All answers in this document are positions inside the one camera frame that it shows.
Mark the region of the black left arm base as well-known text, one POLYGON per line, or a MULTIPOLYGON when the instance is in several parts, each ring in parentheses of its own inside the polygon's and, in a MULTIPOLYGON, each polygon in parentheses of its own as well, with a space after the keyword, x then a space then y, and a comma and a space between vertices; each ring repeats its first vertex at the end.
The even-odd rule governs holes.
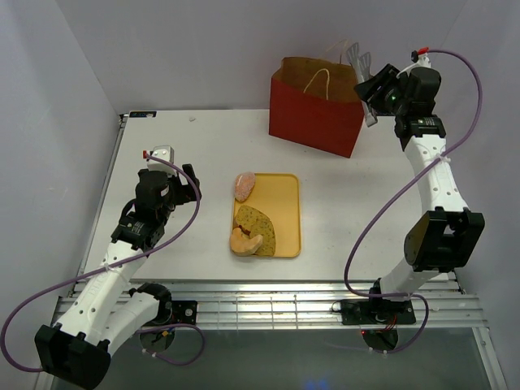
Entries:
POLYGON ((191 324, 197 323, 197 301, 169 301, 165 304, 166 324, 191 324))

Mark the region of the stainless steel kitchen tongs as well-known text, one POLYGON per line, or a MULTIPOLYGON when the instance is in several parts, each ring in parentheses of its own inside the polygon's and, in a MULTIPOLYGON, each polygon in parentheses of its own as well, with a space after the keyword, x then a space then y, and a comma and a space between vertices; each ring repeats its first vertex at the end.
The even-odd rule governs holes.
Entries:
MULTIPOLYGON (((357 83, 361 84, 371 78, 370 66, 371 66, 371 53, 366 52, 361 54, 360 46, 358 42, 353 43, 346 50, 346 57, 349 61, 350 66, 353 68, 357 83)), ((370 108, 365 102, 362 102, 362 108, 364 111, 365 123, 367 127, 371 127, 378 123, 377 115, 375 111, 370 108)))

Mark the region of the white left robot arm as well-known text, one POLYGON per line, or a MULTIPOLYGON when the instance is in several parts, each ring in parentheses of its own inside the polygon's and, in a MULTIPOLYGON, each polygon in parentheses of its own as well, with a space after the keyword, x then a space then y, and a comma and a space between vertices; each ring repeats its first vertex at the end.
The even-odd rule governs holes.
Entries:
POLYGON ((132 288, 129 301, 115 305, 163 237, 171 212, 200 202, 200 181, 191 165, 177 171, 156 158, 138 177, 135 197, 121 212, 99 272, 54 325, 41 326, 35 335, 43 371, 83 389, 102 382, 112 355, 141 327, 168 326, 173 320, 171 293, 161 284, 132 288))

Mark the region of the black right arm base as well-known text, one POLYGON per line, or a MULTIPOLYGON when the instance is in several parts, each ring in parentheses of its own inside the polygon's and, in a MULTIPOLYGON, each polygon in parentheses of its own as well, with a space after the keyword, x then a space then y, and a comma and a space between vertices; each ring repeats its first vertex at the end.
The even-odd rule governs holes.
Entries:
POLYGON ((341 316, 344 325, 411 325, 416 323, 411 301, 382 298, 335 301, 331 312, 341 316))

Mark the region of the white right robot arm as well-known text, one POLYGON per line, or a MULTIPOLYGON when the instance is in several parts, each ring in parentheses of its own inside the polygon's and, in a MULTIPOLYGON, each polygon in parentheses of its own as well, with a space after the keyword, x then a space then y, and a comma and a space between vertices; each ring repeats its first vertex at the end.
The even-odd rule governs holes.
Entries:
POLYGON ((484 217, 460 194, 446 156, 446 131, 434 115, 440 73, 417 66, 399 71, 386 65, 355 86, 373 111, 395 118, 394 132, 414 170, 422 215, 404 239, 402 260, 372 289, 369 317, 387 322, 395 301, 407 301, 428 280, 465 266, 483 232, 484 217))

